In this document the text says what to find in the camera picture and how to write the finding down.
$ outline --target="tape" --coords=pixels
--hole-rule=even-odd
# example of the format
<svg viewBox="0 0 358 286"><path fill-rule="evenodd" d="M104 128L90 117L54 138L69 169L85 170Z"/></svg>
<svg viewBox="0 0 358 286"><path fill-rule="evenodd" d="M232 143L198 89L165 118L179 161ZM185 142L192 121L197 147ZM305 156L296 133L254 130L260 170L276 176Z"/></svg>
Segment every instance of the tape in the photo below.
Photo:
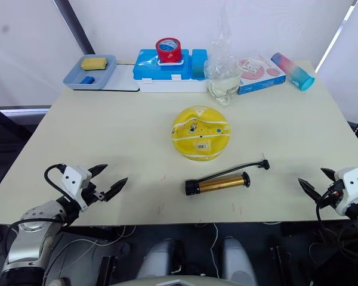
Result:
<svg viewBox="0 0 358 286"><path fill-rule="evenodd" d="M181 47L179 40L164 38L155 44L159 59L162 63L177 63L181 61Z"/></svg>

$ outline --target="table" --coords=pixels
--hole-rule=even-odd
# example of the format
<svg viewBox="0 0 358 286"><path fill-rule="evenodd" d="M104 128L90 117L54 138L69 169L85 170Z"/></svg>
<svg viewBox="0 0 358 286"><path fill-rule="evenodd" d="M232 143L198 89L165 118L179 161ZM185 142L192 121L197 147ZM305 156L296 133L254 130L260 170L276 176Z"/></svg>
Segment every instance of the table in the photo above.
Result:
<svg viewBox="0 0 358 286"><path fill-rule="evenodd" d="M298 64L313 72L309 62ZM191 161L171 143L173 120L193 105L216 108L232 126L229 145L213 161ZM186 179L261 160L262 153L271 168L245 169L249 188L185 196ZM109 164L92 180L98 191L129 177L120 194L93 204L74 225L316 220L314 201L297 178L322 194L331 182L319 168L358 166L358 140L319 80L306 92L286 81L238 95L226 108L207 93L66 88L0 184L0 223L18 220L31 207L60 196L43 178L55 163ZM52 180L60 178L58 171L51 172ZM321 216L340 218L329 207Z"/></svg>

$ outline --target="clear plastic bag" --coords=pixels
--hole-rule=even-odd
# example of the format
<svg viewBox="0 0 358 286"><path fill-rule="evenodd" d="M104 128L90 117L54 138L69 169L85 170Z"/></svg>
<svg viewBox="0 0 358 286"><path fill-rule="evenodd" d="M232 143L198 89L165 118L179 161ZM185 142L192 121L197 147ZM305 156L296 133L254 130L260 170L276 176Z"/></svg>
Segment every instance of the clear plastic bag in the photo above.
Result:
<svg viewBox="0 0 358 286"><path fill-rule="evenodd" d="M231 33L225 6L218 19L218 34L218 38L211 42L204 74L209 80L209 94L217 103L227 106L239 89L242 70L237 66L238 60L229 53Z"/></svg>

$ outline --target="white wall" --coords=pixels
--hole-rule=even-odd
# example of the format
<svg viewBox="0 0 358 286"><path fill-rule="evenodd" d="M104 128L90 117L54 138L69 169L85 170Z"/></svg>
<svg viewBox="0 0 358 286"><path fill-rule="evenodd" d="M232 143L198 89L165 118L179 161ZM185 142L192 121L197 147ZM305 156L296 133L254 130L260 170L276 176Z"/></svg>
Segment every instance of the white wall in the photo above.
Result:
<svg viewBox="0 0 358 286"><path fill-rule="evenodd" d="M280 51L317 67L353 0L70 0L94 51L130 63L168 36L183 48L207 48L224 2L233 55Z"/></svg>
<svg viewBox="0 0 358 286"><path fill-rule="evenodd" d="M52 0L0 0L0 106L52 104L81 55Z"/></svg>
<svg viewBox="0 0 358 286"><path fill-rule="evenodd" d="M358 3L318 72L346 120L358 122Z"/></svg>

